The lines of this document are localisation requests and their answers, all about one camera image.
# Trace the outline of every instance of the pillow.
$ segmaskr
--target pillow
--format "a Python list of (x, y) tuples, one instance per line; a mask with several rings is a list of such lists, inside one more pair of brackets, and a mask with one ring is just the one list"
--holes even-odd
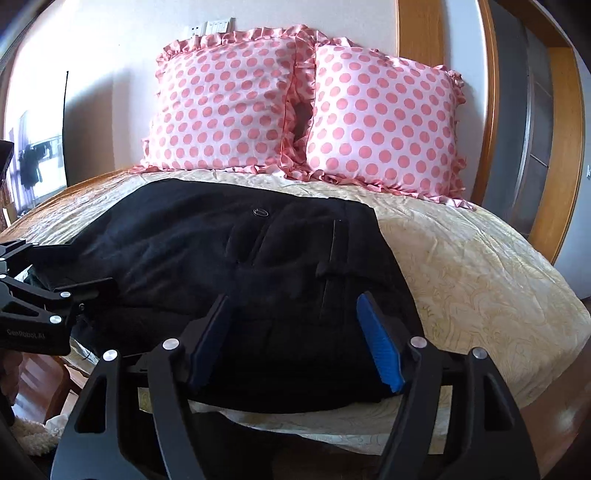
[(335, 39), (316, 45), (316, 97), (306, 142), (312, 177), (464, 205), (456, 106), (463, 82), (443, 66)]
[(167, 46), (157, 59), (158, 112), (144, 167), (290, 174), (303, 162), (293, 149), (294, 105), (298, 92), (304, 99), (313, 92), (315, 35), (297, 25)]

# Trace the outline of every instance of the blue textured pad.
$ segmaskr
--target blue textured pad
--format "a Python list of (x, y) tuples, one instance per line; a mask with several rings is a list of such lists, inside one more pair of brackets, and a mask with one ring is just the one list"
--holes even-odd
[(393, 393), (400, 392), (404, 386), (400, 352), (390, 341), (379, 316), (365, 295), (360, 295), (357, 299), (357, 319), (382, 382), (389, 385)]

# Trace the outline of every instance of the yellow patterned bedspread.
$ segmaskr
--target yellow patterned bedspread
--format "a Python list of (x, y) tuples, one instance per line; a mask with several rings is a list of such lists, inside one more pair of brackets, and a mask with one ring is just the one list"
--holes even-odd
[[(486, 348), (520, 407), (534, 401), (562, 374), (591, 335), (589, 313), (562, 276), (495, 215), (482, 208), (472, 212), (356, 186), (222, 171), (122, 171), (66, 190), (19, 220), (1, 239), (64, 243), (126, 195), (164, 178), (339, 197), (369, 205), (413, 294), (426, 336), (440, 349), (465, 353), (474, 346)], [(85, 369), (91, 367), (86, 361)], [(379, 404), (304, 414), (222, 413), (257, 429), (379, 454), (399, 402), (399, 398), (390, 398)], [(192, 408), (217, 410), (197, 403)], [(431, 443), (433, 453), (443, 448), (449, 409), (450, 391), (444, 388)]]

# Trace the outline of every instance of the black coat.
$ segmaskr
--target black coat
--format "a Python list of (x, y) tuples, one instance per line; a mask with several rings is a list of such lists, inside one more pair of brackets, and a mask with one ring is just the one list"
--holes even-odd
[(48, 288), (114, 277), (120, 303), (80, 316), (97, 355), (146, 352), (226, 293), (236, 313), (195, 400), (246, 411), (338, 408), (391, 396), (356, 319), (372, 292), (423, 329), (374, 211), (358, 202), (181, 180), (130, 194), (70, 242), (77, 260), (38, 268)]

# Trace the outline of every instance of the white wall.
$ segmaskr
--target white wall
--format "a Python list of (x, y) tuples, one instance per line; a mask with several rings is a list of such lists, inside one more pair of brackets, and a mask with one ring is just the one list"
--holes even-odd
[[(476, 0), (442, 1), (452, 19), (446, 20), (447, 64), (467, 83), (458, 149), (468, 160), (469, 198), (486, 99), (482, 20)], [(82, 181), (141, 159), (141, 138), (155, 110), (155, 57), (185, 26), (224, 17), (235, 17), (238, 30), (305, 23), (393, 54), (394, 9), (394, 0), (56, 0), (18, 54), (7, 127), (28, 101), (26, 91), (43, 84), (44, 69), (70, 70), (64, 150), (69, 181)]]
[(480, 162), (486, 104), (488, 68), (482, 16), (478, 0), (443, 0), (446, 65), (462, 74), (466, 103), (457, 110), (457, 150), (466, 159), (460, 177), (470, 199)]
[(587, 168), (591, 167), (591, 73), (578, 54), (577, 63), (585, 106), (583, 171), (569, 231), (554, 266), (576, 296), (584, 299), (591, 296), (591, 266), (586, 261), (591, 248), (591, 179), (587, 178)]

